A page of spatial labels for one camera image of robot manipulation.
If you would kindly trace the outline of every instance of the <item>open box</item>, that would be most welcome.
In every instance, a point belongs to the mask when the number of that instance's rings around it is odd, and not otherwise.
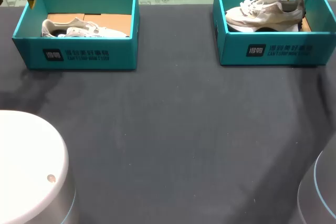
[[[48,14],[49,18],[85,14],[91,16],[88,21],[114,24],[114,29],[126,23],[129,37],[42,38],[41,26]],[[131,70],[137,67],[139,18],[138,0],[36,0],[33,9],[26,5],[13,41],[29,69]]]
[[[225,10],[244,0],[214,0],[221,65],[324,65],[336,46],[336,19],[327,0],[305,0],[311,31],[230,32]]]

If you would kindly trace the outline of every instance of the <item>black table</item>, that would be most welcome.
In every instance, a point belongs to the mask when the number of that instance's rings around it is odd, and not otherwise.
[[[136,71],[47,72],[11,41],[22,8],[1,9],[0,109],[63,136],[81,224],[298,223],[298,185],[334,132],[336,57],[222,67],[211,10],[141,6]]]

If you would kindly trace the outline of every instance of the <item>white round object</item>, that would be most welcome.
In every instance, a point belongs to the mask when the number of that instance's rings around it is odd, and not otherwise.
[[[67,147],[38,116],[0,111],[0,223],[78,222]]]
[[[336,223],[336,138],[334,137],[303,177],[298,208],[303,224]]]

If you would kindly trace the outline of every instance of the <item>beige sneaker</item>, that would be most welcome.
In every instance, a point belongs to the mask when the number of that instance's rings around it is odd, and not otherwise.
[[[299,31],[298,23],[304,14],[305,0],[245,0],[240,7],[228,10],[225,18],[235,31],[254,32],[262,28]]]
[[[69,23],[54,23],[46,19],[42,23],[42,37],[129,37],[121,31],[100,27],[94,22],[75,18]]]

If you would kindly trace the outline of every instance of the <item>cardboard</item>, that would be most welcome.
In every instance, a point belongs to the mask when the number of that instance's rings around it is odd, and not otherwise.
[[[302,20],[302,29],[300,31],[311,31],[306,18]]]
[[[83,13],[50,13],[47,19],[57,23],[68,23],[73,21],[74,18],[84,19]]]
[[[130,36],[132,15],[126,14],[85,14],[84,21],[91,21],[98,26],[118,30]]]

